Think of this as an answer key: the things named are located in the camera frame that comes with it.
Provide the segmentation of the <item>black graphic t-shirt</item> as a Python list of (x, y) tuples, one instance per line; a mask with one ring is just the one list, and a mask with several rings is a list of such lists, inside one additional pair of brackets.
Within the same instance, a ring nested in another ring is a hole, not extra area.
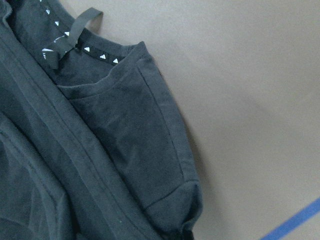
[(57, 0), (0, 3), (0, 237), (191, 240), (203, 203), (177, 105), (144, 42)]

